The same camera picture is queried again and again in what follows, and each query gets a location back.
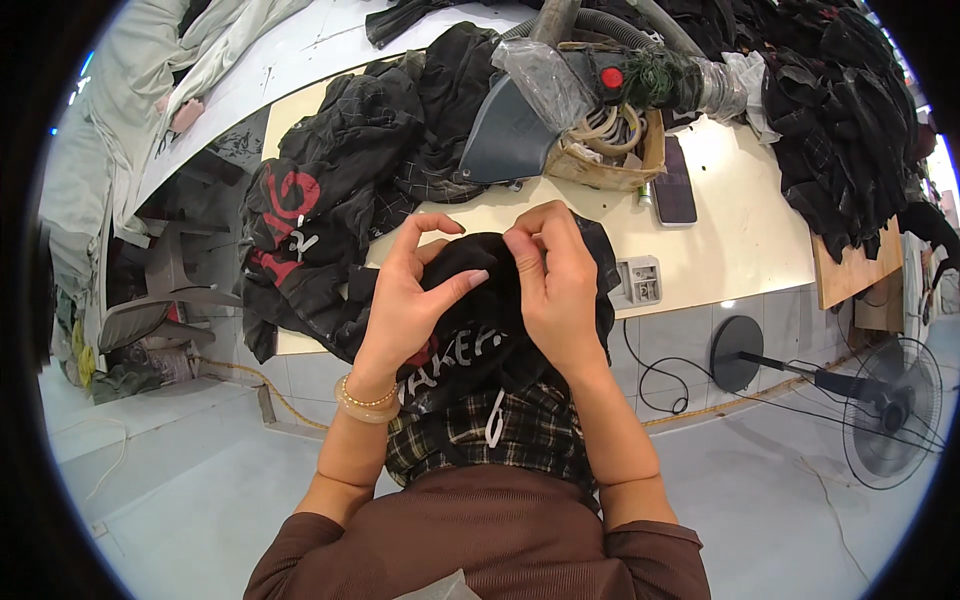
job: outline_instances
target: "electric fan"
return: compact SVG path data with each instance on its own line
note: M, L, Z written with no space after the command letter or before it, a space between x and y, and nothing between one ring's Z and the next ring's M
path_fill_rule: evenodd
M891 340L860 362L856 375L805 369L763 356L763 333L750 317L724 321L713 337L710 372L720 389L738 393L770 367L812 377L813 385L845 396L843 440L853 476L889 490L917 470L940 423L940 369L917 340Z

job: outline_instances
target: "pile of black clothes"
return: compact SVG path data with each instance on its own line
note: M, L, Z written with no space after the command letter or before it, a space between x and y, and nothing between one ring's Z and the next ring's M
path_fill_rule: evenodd
M880 29L852 0L657 0L711 60L757 50L780 190L836 262L879 250L906 209L917 111Z
M363 75L334 79L317 114L294 125L280 140L279 158L254 173L241 207L236 293L244 303L245 343L261 363L276 352L278 326L352 362L376 282L377 270L363 267L370 242L421 202L462 203L485 191L459 179L457 167L489 92L493 36L460 23L425 55L408 52L390 63L371 63ZM613 319L607 293L619 276L603 228L588 220L578 224L600 267L597 328L606 342ZM456 397L449 386L475 390L480 380L515 391L548 368L522 330L518 290L497 283L509 282L511 269L516 279L501 236L451 243L428 265L421 284L429 289L464 269L491 271L491 279L471 292L476 299L461 300L464 306L479 301L482 309L468 309L469 318L445 316L421 364L415 357L401 370L406 399L416 397L411 406L433 406L439 390L446 392L437 397ZM345 283L346 299L340 294ZM485 294L502 301L478 300ZM509 302L516 310L505 320ZM501 368L508 363L509 369ZM453 383L438 387L439 374Z

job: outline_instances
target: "red button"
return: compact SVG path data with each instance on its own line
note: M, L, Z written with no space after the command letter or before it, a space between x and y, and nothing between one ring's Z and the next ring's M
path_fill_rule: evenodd
M623 85L623 73L615 66L609 66L600 71L600 81L606 87L620 87Z

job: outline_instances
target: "brown shirt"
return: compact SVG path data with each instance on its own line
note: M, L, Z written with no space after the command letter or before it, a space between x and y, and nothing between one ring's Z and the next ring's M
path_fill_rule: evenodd
M634 521L604 534L582 495L523 468L431 471L366 504L346 531L290 516L244 598L391 600L459 568L484 600L709 598L696 533Z

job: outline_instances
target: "brown sleeve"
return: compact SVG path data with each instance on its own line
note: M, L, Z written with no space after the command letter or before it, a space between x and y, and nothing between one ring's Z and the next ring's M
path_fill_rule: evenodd
M282 598L290 574L307 552L339 540L344 528L329 518L314 513L296 513L283 521L274 543L270 544L253 569L244 600Z
M620 559L630 569L637 598L710 598L700 559L704 545L692 529L633 521L610 530L604 547L609 558Z

